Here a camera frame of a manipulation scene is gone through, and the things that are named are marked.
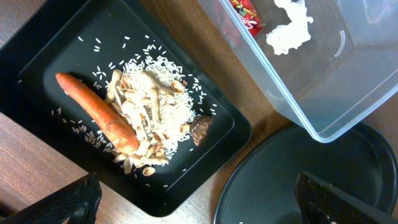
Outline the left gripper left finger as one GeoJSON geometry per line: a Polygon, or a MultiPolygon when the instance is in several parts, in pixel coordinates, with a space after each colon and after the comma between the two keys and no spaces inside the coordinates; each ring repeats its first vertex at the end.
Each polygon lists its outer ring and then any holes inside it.
{"type": "Polygon", "coordinates": [[[1,223],[94,224],[101,197],[99,179],[90,173],[9,215],[1,223]]]}

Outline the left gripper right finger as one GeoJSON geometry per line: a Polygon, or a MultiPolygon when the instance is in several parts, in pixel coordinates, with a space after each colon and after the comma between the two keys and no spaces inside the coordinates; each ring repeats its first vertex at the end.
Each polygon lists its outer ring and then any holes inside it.
{"type": "Polygon", "coordinates": [[[397,224],[392,216],[308,172],[299,173],[295,198],[305,224],[397,224]]]}

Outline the orange carrot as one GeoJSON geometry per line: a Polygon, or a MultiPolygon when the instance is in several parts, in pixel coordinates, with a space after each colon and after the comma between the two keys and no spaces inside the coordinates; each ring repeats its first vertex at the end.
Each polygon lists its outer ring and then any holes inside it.
{"type": "Polygon", "coordinates": [[[95,120],[120,153],[133,154],[137,151],[139,141],[135,130],[93,90],[67,73],[57,73],[55,78],[60,87],[95,120]]]}

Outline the pile of peanut shells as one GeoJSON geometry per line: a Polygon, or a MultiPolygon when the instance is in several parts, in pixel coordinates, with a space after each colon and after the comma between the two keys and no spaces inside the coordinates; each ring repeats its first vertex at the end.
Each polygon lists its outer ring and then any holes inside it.
{"type": "Polygon", "coordinates": [[[191,98],[178,80],[164,84],[150,73],[114,70],[105,102],[136,132],[139,147],[133,154],[116,150],[115,162],[125,174],[143,168],[143,175],[169,163],[178,144],[188,139],[193,121],[191,98]]]}

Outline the pile of white rice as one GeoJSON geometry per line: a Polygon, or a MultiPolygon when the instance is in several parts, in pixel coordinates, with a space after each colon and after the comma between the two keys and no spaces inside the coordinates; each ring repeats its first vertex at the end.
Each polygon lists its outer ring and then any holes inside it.
{"type": "Polygon", "coordinates": [[[112,145],[114,162],[125,167],[162,166],[180,141],[191,135],[199,146],[206,138],[209,116],[193,110],[193,98],[182,79],[181,69],[163,56],[153,59],[154,45],[122,62],[122,69],[112,66],[112,77],[104,99],[67,73],[55,78],[73,100],[95,121],[112,145]]]}

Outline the brown walnut piece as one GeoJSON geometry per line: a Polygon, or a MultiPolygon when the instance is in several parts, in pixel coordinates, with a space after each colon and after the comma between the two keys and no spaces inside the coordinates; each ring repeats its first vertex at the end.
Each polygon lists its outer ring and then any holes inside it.
{"type": "Polygon", "coordinates": [[[193,123],[190,125],[190,134],[196,146],[199,146],[205,140],[212,123],[213,118],[210,116],[198,116],[193,120],[193,123]]]}

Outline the white tissue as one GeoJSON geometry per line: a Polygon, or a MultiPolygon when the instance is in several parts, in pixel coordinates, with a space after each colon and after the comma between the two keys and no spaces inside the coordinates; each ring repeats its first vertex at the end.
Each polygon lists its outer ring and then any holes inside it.
{"type": "Polygon", "coordinates": [[[271,45],[276,55],[287,55],[290,49],[298,49],[304,42],[311,39],[308,23],[313,23],[313,17],[307,15],[304,0],[275,0],[275,5],[285,10],[291,22],[278,25],[266,35],[266,42],[271,45]]]}

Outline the red snack wrapper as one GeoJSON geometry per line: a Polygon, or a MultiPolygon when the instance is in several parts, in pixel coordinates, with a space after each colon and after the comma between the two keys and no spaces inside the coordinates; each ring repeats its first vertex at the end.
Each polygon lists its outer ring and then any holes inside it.
{"type": "MultiPolygon", "coordinates": [[[[228,3],[233,7],[240,20],[246,26],[249,33],[255,37],[263,28],[256,8],[251,0],[228,0],[228,3]]],[[[234,45],[237,45],[240,40],[238,30],[233,28],[233,23],[228,19],[228,13],[222,12],[223,7],[219,1],[213,3],[217,21],[221,23],[221,31],[227,39],[234,45]]]]}

